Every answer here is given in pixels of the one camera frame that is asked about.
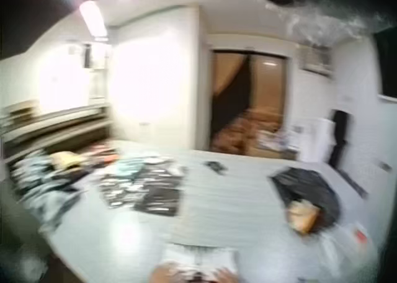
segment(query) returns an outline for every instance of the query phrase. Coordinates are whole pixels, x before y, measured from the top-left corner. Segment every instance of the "light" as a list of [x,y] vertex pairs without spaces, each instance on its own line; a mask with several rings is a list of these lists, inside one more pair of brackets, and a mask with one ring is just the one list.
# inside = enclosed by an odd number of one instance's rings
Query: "light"
[[86,1],[80,5],[80,13],[86,22],[87,28],[94,37],[106,37],[104,19],[94,1]]
[[95,38],[95,41],[96,41],[96,42],[108,42],[109,39],[106,38],[106,37],[96,37],[96,38]]

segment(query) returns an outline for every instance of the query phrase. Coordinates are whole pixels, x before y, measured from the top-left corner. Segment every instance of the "black plastic bag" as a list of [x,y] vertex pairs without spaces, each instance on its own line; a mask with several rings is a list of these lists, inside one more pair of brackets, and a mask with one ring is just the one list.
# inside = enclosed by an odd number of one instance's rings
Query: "black plastic bag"
[[305,199],[320,208],[312,233],[331,227],[339,220],[338,196],[316,171],[289,168],[270,178],[286,207],[294,200]]

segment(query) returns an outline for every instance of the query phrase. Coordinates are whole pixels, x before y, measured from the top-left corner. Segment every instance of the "wall-mounted air conditioner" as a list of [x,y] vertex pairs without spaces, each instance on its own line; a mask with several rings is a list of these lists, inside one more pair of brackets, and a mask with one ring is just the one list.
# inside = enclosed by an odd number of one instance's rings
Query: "wall-mounted air conditioner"
[[309,72],[331,77],[331,51],[328,47],[301,46],[300,68]]

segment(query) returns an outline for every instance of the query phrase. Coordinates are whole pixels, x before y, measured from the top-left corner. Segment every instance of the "paper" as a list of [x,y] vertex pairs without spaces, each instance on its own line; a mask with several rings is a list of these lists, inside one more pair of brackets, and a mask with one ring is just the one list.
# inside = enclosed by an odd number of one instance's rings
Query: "paper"
[[168,244],[162,263],[176,263],[178,271],[182,271],[187,280],[200,273],[203,280],[215,281],[213,273],[217,269],[227,268],[237,274],[234,254],[235,250],[231,248]]

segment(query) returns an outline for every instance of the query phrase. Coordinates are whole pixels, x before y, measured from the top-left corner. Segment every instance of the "white wall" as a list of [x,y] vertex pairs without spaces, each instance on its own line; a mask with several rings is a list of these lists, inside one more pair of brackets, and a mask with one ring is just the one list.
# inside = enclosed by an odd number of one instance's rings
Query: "white wall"
[[254,50],[290,58],[285,124],[305,118],[329,117],[334,108],[336,87],[324,76],[299,69],[298,45],[293,42],[252,35],[213,34],[208,36],[212,49]]
[[199,65],[199,9],[180,7],[115,32],[109,100],[114,135],[194,148]]
[[[397,104],[378,97],[380,73],[377,51],[370,38],[334,49],[337,108],[352,114],[342,169],[369,193],[368,220],[376,241],[388,228],[397,180]],[[389,164],[390,173],[378,162]]]
[[212,65],[210,46],[207,42],[207,24],[200,13],[198,38],[198,85],[196,98],[195,149],[208,150],[212,100]]
[[38,113],[86,106],[89,73],[80,55],[69,55],[70,42],[91,41],[75,12],[44,33],[25,53],[0,61],[2,104],[38,101]]

